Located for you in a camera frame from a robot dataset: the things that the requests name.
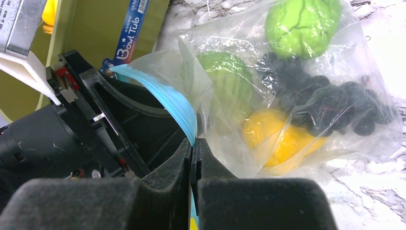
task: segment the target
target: dark purple grapes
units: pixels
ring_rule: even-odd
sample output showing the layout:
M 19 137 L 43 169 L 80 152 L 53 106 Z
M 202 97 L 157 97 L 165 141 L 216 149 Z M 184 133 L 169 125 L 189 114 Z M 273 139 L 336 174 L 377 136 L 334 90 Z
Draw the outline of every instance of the dark purple grapes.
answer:
M 278 59 L 272 52 L 265 53 L 257 63 L 256 68 L 259 74 L 282 73 L 285 72 L 287 64 L 285 61 Z
M 329 137 L 333 134 L 333 129 L 328 126 L 318 126 L 312 123 L 307 124 L 307 132 L 313 137 Z
M 282 111 L 290 113 L 291 110 L 296 106 L 296 94 L 295 93 L 285 93 L 279 99 L 279 107 Z
M 297 76 L 303 72 L 303 62 L 299 57 L 292 57 L 286 61 L 286 72 L 289 75 Z
M 359 136 L 369 136 L 375 131 L 375 123 L 369 117 L 364 117 L 352 124 L 352 130 Z
M 347 93 L 349 95 L 348 104 L 356 111 L 366 112 L 374 108 L 375 103 L 361 86 L 348 87 Z
M 343 113 L 331 126 L 333 130 L 342 130 L 347 127 L 351 122 L 350 116 L 347 113 Z
M 342 112 L 347 108 L 348 95 L 346 91 L 335 85 L 328 85 L 316 90 L 313 97 L 321 102 L 324 110 Z
M 349 87 L 352 87 L 352 86 L 361 87 L 358 83 L 353 82 L 353 81 L 344 82 L 342 85 L 340 85 L 340 87 L 345 90 L 347 90 Z
M 322 87 L 328 86 L 330 84 L 330 80 L 324 75 L 317 75 L 312 77 L 308 84 L 308 88 L 312 90 L 318 90 Z
M 309 113 L 292 114 L 291 124 L 294 126 L 301 127 L 311 122 L 312 118 Z
M 312 97 L 313 92 L 309 89 L 300 90 L 296 94 L 296 103 L 297 105 L 304 105 L 309 102 L 310 98 Z

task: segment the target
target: plastic bag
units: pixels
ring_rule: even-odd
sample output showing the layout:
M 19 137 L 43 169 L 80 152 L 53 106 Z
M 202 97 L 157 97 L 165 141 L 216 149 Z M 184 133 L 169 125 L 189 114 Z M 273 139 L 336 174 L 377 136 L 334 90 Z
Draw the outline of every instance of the plastic bag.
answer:
M 400 115 L 345 1 L 265 0 L 180 45 L 214 83 L 206 137 L 240 177 L 350 153 L 382 160 L 401 146 Z

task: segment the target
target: yellow toy lemon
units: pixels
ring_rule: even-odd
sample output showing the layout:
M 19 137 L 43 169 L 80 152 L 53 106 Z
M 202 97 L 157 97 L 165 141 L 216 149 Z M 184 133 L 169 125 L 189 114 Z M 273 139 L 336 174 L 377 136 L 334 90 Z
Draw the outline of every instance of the yellow toy lemon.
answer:
M 326 138 L 315 139 L 303 127 L 289 125 L 284 128 L 286 119 L 282 112 L 267 109 L 253 113 L 243 126 L 242 136 L 250 148 L 272 152 L 265 167 L 285 163 L 303 150 L 299 162 L 291 164 L 297 166 L 304 157 L 320 148 L 326 141 Z
M 52 34 L 58 2 L 58 0 L 48 0 L 45 4 L 44 12 L 42 13 L 42 20 L 46 23 L 46 25 L 43 26 L 43 29 L 47 34 Z

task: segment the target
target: marble surface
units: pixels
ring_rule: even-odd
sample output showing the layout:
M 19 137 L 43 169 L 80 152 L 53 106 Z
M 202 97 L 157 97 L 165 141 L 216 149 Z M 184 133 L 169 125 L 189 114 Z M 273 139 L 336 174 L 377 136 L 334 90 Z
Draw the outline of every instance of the marble surface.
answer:
M 157 49 L 176 48 L 192 27 L 242 11 L 259 0 L 171 0 Z M 362 25 L 386 87 L 406 122 L 406 0 L 346 0 Z M 288 177 L 315 180 L 340 230 L 406 229 L 406 126 L 403 147 L 386 162 L 332 160 Z

